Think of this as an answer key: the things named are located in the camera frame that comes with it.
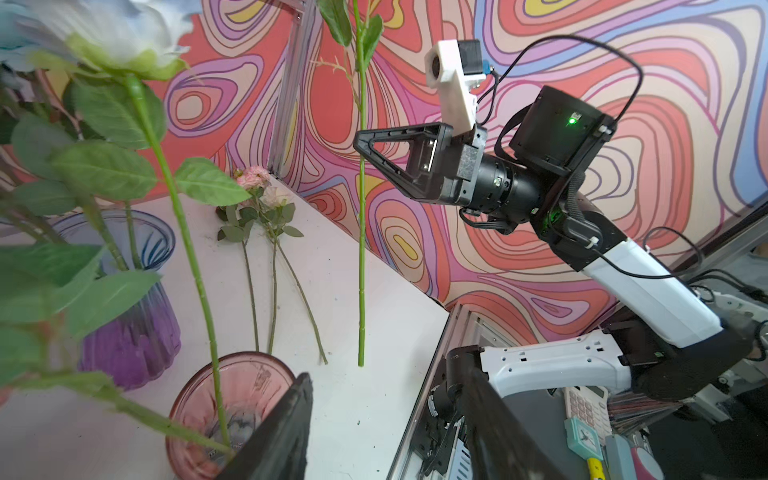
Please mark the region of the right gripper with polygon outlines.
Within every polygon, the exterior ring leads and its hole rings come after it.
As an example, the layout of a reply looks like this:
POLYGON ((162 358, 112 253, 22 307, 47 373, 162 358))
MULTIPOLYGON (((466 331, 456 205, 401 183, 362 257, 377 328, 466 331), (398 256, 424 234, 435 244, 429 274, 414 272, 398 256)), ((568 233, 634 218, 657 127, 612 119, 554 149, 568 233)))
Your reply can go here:
POLYGON ((465 207, 472 200, 487 140, 473 127, 453 135, 446 123, 358 131, 354 149, 412 200, 465 207), (387 158, 410 154, 407 171, 387 158))

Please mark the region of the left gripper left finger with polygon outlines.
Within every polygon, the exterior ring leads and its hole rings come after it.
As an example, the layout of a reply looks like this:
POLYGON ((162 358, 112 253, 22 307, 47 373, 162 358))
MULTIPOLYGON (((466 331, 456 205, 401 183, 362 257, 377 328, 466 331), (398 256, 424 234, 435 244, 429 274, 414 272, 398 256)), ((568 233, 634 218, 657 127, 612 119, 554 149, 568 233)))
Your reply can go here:
POLYGON ((216 479, 304 479, 312 407, 311 377, 301 373, 216 479))

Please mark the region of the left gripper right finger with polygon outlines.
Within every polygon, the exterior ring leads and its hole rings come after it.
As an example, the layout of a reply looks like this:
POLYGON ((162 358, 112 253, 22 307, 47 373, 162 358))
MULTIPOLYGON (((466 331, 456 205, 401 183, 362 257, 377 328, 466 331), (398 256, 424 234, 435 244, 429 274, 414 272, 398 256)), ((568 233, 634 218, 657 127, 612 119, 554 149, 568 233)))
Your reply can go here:
POLYGON ((478 368, 464 377, 460 411, 474 479, 562 479, 478 368))

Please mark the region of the red grey glass vase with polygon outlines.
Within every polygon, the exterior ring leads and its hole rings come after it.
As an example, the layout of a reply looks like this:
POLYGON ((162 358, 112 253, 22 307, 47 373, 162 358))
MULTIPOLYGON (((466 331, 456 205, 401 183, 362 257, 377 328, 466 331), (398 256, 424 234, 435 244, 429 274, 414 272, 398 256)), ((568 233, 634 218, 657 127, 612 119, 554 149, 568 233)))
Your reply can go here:
MULTIPOLYGON (((237 352, 219 360, 230 447, 238 452, 292 386, 295 375, 279 359, 259 352, 237 352)), ((223 441, 213 384, 207 365, 177 396, 170 418, 218 443, 223 441)), ((178 438, 166 439, 166 452, 178 479, 213 479, 227 464, 226 455, 178 438)))

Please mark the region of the green stemmed rose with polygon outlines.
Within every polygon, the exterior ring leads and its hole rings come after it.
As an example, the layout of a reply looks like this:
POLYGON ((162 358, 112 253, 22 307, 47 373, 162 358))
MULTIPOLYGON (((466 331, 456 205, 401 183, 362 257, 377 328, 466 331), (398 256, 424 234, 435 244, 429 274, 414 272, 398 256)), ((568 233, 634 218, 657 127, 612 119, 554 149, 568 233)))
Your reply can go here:
MULTIPOLYGON (((367 71, 384 31, 384 22, 380 16, 373 14, 373 1, 367 3, 366 15, 363 15, 359 1, 352 2, 352 11, 349 11, 346 1, 320 0, 316 2, 316 6, 334 41, 345 49, 351 48, 354 53, 354 64, 349 66, 344 66, 339 61, 322 62, 322 65, 344 73, 350 83, 358 112, 358 129, 365 130, 368 120, 367 71)), ((362 154, 359 155, 357 186, 359 223, 357 365, 362 368, 365 365, 366 347, 365 255, 367 250, 366 168, 362 154)))

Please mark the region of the blue purple glass vase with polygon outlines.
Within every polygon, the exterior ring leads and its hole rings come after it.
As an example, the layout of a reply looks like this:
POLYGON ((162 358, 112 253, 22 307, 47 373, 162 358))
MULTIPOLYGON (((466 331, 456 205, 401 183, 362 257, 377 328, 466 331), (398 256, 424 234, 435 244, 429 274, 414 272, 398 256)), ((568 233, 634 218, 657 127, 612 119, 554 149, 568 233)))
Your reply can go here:
MULTIPOLYGON (((128 266, 157 272, 176 245, 172 228, 162 219, 132 212, 104 210, 102 218, 128 266)), ((156 283, 140 302, 80 343, 78 369, 102 371, 124 389, 140 388, 171 367, 181 349, 181 331, 163 285, 156 283)))

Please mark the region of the white blue rose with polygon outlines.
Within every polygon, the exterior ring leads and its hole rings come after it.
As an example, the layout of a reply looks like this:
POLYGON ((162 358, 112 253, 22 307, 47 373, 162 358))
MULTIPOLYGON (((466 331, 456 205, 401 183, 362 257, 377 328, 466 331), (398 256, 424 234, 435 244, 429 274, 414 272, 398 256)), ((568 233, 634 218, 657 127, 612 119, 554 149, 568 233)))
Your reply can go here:
POLYGON ((245 190, 204 158, 172 168, 162 142, 165 110, 151 89, 187 68, 182 40, 194 28, 197 1, 5 1, 1 64, 16 74, 66 72, 72 89, 64 111, 23 107, 3 97, 15 158, 32 180, 1 195, 1 214, 41 242, 102 247, 100 275, 131 269, 102 218, 101 202, 129 206, 163 183, 180 229, 206 329, 210 302, 182 198, 230 206, 245 190))

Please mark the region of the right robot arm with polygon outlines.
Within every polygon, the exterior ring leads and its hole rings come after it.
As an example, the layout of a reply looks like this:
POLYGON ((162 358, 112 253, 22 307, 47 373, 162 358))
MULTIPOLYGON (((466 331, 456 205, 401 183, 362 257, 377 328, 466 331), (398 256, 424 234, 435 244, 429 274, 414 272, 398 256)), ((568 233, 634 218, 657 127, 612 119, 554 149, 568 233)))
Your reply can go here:
POLYGON ((544 87, 504 126, 509 145, 496 144, 492 154, 482 128, 455 135, 448 124, 432 123, 355 135, 355 150, 405 196, 455 205, 469 225, 502 234, 529 223, 561 260, 631 311, 628 320, 570 340, 452 350, 430 409, 448 422, 464 421, 474 456, 511 459, 506 396, 600 386, 683 400, 755 348, 756 321, 719 317, 580 193, 615 128, 611 116, 544 87))

